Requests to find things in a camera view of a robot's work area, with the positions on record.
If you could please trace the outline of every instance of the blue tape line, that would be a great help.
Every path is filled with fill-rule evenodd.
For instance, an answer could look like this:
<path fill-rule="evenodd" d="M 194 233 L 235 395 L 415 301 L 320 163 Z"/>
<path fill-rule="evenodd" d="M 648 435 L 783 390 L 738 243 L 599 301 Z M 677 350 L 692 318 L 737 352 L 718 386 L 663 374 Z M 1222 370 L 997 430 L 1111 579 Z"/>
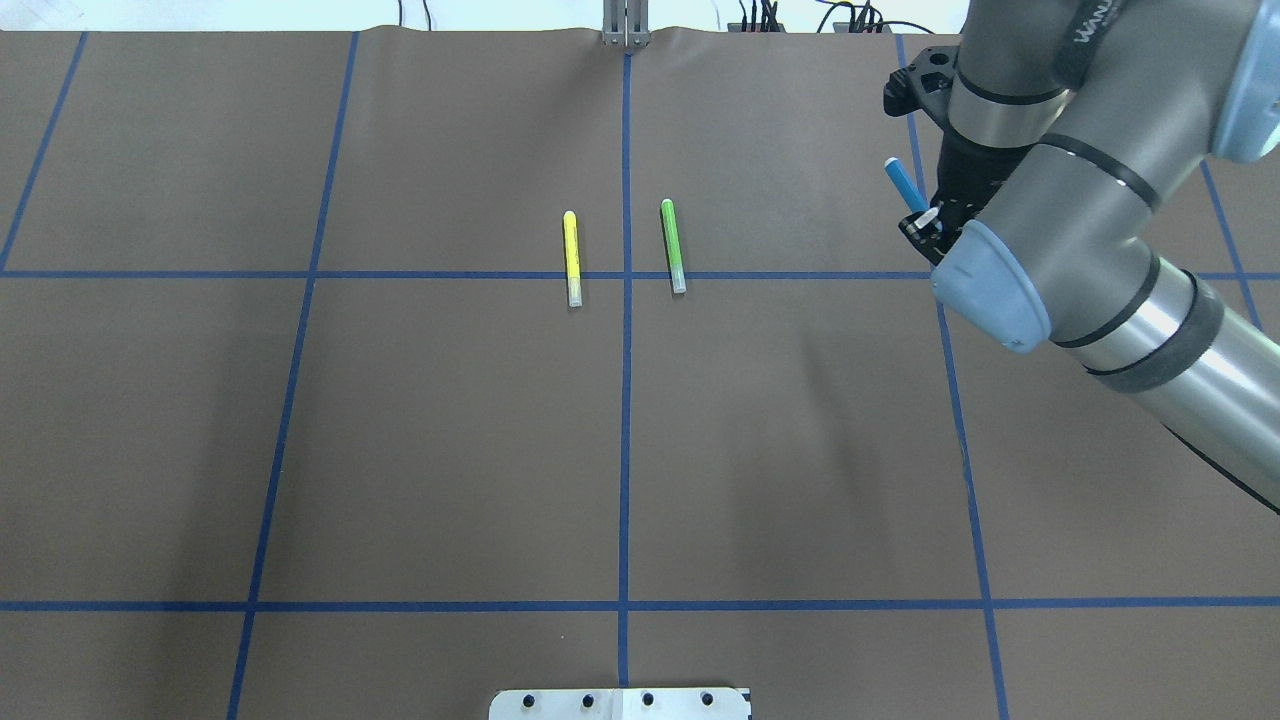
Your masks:
<path fill-rule="evenodd" d="M 1046 597 L 993 600 L 997 610 L 1088 610 L 1102 607 L 1280 607 L 1280 596 Z"/>
<path fill-rule="evenodd" d="M 995 610 L 1089 610 L 1161 607 L 1280 607 L 1280 596 L 1032 597 L 995 598 Z M 632 600 L 630 612 L 860 612 L 983 610 L 982 598 L 959 600 Z M 255 614 L 493 614 L 618 612 L 613 600 L 516 601 L 96 601 L 6 600 L 0 612 L 255 612 Z"/>
<path fill-rule="evenodd" d="M 72 88 L 72 78 L 76 77 L 76 68 L 84 54 L 84 44 L 88 33 L 82 32 L 79 42 L 76 44 L 76 53 L 72 55 L 72 64 L 67 68 L 63 78 L 63 87 L 58 91 L 58 100 L 54 102 L 54 111 L 49 115 L 45 126 L 45 135 L 40 138 L 40 147 L 36 150 L 36 159 L 31 163 L 31 172 L 27 173 L 27 184 L 22 187 L 22 196 L 18 199 L 18 208 L 13 211 L 13 222 L 9 224 L 9 234 L 5 236 L 4 247 L 0 249 L 0 270 L 9 263 L 9 252 L 14 241 L 18 240 L 18 228 L 22 227 L 22 215 L 27 211 L 27 201 L 31 200 L 31 191 L 36 187 L 36 177 L 40 176 L 40 167 L 45 163 L 45 152 L 49 151 L 49 142 L 54 138 L 54 128 L 58 127 L 58 118 L 63 114 L 63 105 L 67 104 L 67 94 Z"/>
<path fill-rule="evenodd" d="M 635 612 L 849 612 L 872 610 L 982 610 L 982 600 L 635 600 Z"/>
<path fill-rule="evenodd" d="M 618 470 L 618 687 L 630 684 L 627 602 L 631 598 L 631 54 L 622 58 L 622 428 Z"/>
<path fill-rule="evenodd" d="M 513 601 L 355 601 L 355 602 L 259 602 L 259 612 L 421 612 L 421 614 L 475 614 L 475 612 L 617 612 L 612 600 L 513 600 Z"/>
<path fill-rule="evenodd" d="M 3 270 L 0 278 L 28 279 L 307 279 L 310 270 Z M 563 270 L 316 270 L 317 279 L 461 279 L 562 281 Z M 698 270 L 685 277 L 704 281 L 927 281 L 916 270 Z M 1206 279 L 1235 279 L 1235 273 L 1202 273 Z M 1280 273 L 1272 273 L 1280 279 Z M 622 281 L 622 270 L 588 270 L 584 279 Z M 632 281 L 669 281 L 663 272 L 635 270 Z"/>
<path fill-rule="evenodd" d="M 897 44 L 897 58 L 906 65 L 906 50 L 902 36 L 893 36 Z M 928 192 L 924 182 L 924 167 L 920 161 L 920 140 L 915 131 L 915 118 L 906 117 L 908 133 L 911 137 L 911 156 L 915 160 L 915 179 L 922 193 Z M 960 459 L 964 468 L 965 492 L 969 502 L 969 532 L 973 536 L 974 564 L 978 569 L 978 589 L 982 593 L 983 620 L 987 628 L 987 652 L 991 656 L 991 678 L 996 689 L 996 710 L 1000 720 L 1009 720 L 1009 696 L 1005 691 L 1005 665 L 1000 656 L 1000 634 L 996 628 L 996 610 L 991 602 L 991 580 L 987 573 L 987 550 L 982 539 L 982 520 L 978 515 L 978 491 L 973 483 L 973 464 L 969 457 L 969 436 L 964 425 L 964 406 L 960 402 L 960 380 L 956 377 L 955 354 L 951 348 L 951 328 L 941 302 L 934 304 L 938 314 L 938 333 L 942 337 L 942 357 L 947 369 L 947 387 L 951 392 L 951 416 L 960 442 Z"/>
<path fill-rule="evenodd" d="M 244 612 L 247 602 L 4 600 L 0 612 Z"/>
<path fill-rule="evenodd" d="M 351 33 L 347 49 L 347 70 L 342 79 L 342 96 L 338 100 L 338 119 L 333 126 L 333 142 L 329 147 L 329 167 L 325 170 L 324 191 L 320 195 L 320 210 L 316 214 L 316 233 L 311 245 L 311 265 L 307 269 L 307 287 L 302 293 L 302 309 L 298 313 L 298 331 L 293 341 L 293 356 L 289 360 L 289 378 L 284 387 L 284 406 L 280 410 L 280 427 L 275 438 L 275 456 L 271 460 L 271 475 L 266 486 L 266 501 L 262 507 L 262 524 L 259 529 L 257 550 L 253 553 L 253 574 L 250 579 L 248 602 L 256 603 L 262 587 L 262 568 L 266 564 L 266 546 L 271 537 L 271 519 L 275 512 L 276 492 L 280 487 L 280 469 L 284 465 L 284 447 L 289 437 L 289 420 L 293 416 L 293 398 L 298 387 L 298 368 L 302 365 L 302 348 L 307 338 L 307 320 L 311 315 L 311 299 L 315 296 L 316 270 L 320 266 L 320 252 L 324 246 L 324 231 L 329 214 L 329 197 L 333 193 L 333 178 L 338 168 L 338 152 L 342 147 L 342 128 L 347 119 L 347 99 L 351 94 L 351 76 L 356 67 L 356 50 L 360 46 L 360 32 Z M 236 656 L 236 674 L 232 678 L 230 700 L 227 705 L 227 719 L 234 720 L 239 712 L 241 691 L 244 684 L 244 667 L 248 664 L 248 648 L 253 637 L 253 610 L 244 614 L 241 629 L 241 644 Z"/>
<path fill-rule="evenodd" d="M 829 272 L 829 270 L 701 270 L 686 272 L 685 277 L 703 281 L 927 281 L 929 273 L 923 272 Z"/>
<path fill-rule="evenodd" d="M 1244 306 L 1249 310 L 1249 320 L 1253 323 L 1253 327 L 1262 329 L 1262 318 L 1258 315 L 1258 307 L 1253 302 L 1253 291 L 1249 290 L 1249 281 L 1244 277 L 1244 264 L 1240 263 L 1240 254 L 1235 247 L 1235 237 L 1231 236 L 1231 224 L 1226 220 L 1226 210 L 1222 208 L 1222 199 L 1217 195 L 1213 173 L 1210 172 L 1208 163 L 1204 160 L 1201 160 L 1201 174 L 1204 176 L 1208 197 L 1213 201 L 1213 213 L 1217 214 L 1217 224 L 1222 228 L 1222 241 L 1226 243 L 1226 254 L 1231 256 L 1231 266 L 1235 268 L 1236 282 L 1240 283 L 1240 293 L 1244 295 Z"/>
<path fill-rule="evenodd" d="M 306 270 L 4 270 L 0 277 L 40 279 L 303 279 Z"/>

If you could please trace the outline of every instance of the white mounting plate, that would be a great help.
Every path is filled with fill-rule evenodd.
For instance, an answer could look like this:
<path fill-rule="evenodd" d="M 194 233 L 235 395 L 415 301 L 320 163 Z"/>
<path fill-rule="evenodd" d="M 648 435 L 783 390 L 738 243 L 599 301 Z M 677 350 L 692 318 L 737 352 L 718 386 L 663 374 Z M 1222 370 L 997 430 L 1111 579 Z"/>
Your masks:
<path fill-rule="evenodd" d="M 750 720 L 750 697 L 736 688 L 503 691 L 489 720 Z"/>

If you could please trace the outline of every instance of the gray metal cylinder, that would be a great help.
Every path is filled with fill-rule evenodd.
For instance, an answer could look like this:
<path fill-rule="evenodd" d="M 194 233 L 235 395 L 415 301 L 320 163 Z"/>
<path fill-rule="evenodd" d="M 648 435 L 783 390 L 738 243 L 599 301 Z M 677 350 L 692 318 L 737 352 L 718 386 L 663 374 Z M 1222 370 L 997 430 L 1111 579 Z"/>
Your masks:
<path fill-rule="evenodd" d="M 1126 3 L 1051 132 L 1098 149 L 1167 199 L 1212 147 L 1260 1 Z"/>
<path fill-rule="evenodd" d="M 1188 288 L 1189 283 L 1181 287 Z M 1185 314 L 1188 304 L 1174 286 L 1166 290 L 1172 291 L 1148 299 L 1147 316 L 1135 314 L 1093 346 L 1068 352 L 1097 369 L 1117 360 L 1117 350 L 1140 352 L 1142 337 L 1149 338 L 1148 345 L 1158 342 L 1164 329 L 1157 327 L 1165 322 L 1152 318 Z M 1190 368 L 1132 397 L 1260 500 L 1280 506 L 1280 347 L 1236 313 L 1226 309 L 1217 337 Z"/>
<path fill-rule="evenodd" d="M 1084 337 L 1115 318 L 1151 265 L 1151 250 L 1134 237 L 1151 209 L 1107 173 L 1057 147 L 1033 147 L 978 219 L 1027 270 L 1053 341 Z"/>
<path fill-rule="evenodd" d="M 966 140 L 987 147 L 1034 145 L 1053 124 L 1069 97 L 1066 90 L 1038 102 L 997 102 L 983 97 L 968 82 L 951 86 L 947 119 Z"/>
<path fill-rule="evenodd" d="M 1061 90 L 1053 51 L 1076 0 L 970 0 L 959 70 L 987 92 L 1010 96 Z"/>

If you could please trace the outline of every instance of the cable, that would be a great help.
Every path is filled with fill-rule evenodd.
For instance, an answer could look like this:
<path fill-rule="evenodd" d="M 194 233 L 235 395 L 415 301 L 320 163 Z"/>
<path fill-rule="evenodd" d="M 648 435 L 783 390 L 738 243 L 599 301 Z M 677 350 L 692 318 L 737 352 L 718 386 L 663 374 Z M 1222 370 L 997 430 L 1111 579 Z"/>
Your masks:
<path fill-rule="evenodd" d="M 822 22 L 818 23 L 818 29 L 815 29 L 814 32 L 822 32 L 822 28 L 827 27 L 827 19 L 831 18 L 831 14 L 836 12 L 836 8 L 850 8 L 850 9 L 852 9 L 852 6 L 854 6 L 852 3 L 824 3 L 823 0 L 818 0 L 818 1 L 822 3 L 823 5 L 831 5 L 831 8 L 827 8 L 827 14 L 822 17 Z"/>
<path fill-rule="evenodd" d="M 863 5 L 863 12 L 858 13 L 858 18 L 854 22 L 849 23 L 849 32 L 863 32 L 863 28 L 867 27 L 867 19 L 870 17 L 870 13 L 872 13 L 872 4 L 868 3 Z"/>
<path fill-rule="evenodd" d="M 915 23 L 909 23 L 906 20 L 883 20 L 883 22 L 878 22 L 878 23 L 874 23 L 874 24 L 870 26 L 870 27 L 873 27 L 876 29 L 874 31 L 868 29 L 868 32 L 883 32 L 884 31 L 884 26 L 906 26 L 906 27 L 914 27 L 915 29 L 923 29 L 924 32 L 927 32 L 929 35 L 937 35 L 936 32 L 933 32 L 932 29 L 929 29 L 929 28 L 927 28 L 924 26 L 918 26 Z"/>

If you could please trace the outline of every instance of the green marker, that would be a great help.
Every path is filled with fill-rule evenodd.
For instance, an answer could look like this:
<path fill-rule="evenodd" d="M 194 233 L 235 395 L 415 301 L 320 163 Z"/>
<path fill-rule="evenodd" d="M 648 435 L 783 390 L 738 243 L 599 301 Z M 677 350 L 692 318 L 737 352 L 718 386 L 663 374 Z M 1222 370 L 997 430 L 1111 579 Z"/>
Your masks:
<path fill-rule="evenodd" d="M 671 292 L 685 292 L 685 263 L 680 259 L 680 231 L 676 229 L 676 204 L 662 201 L 662 236 L 667 240 L 667 265 L 671 266 Z"/>

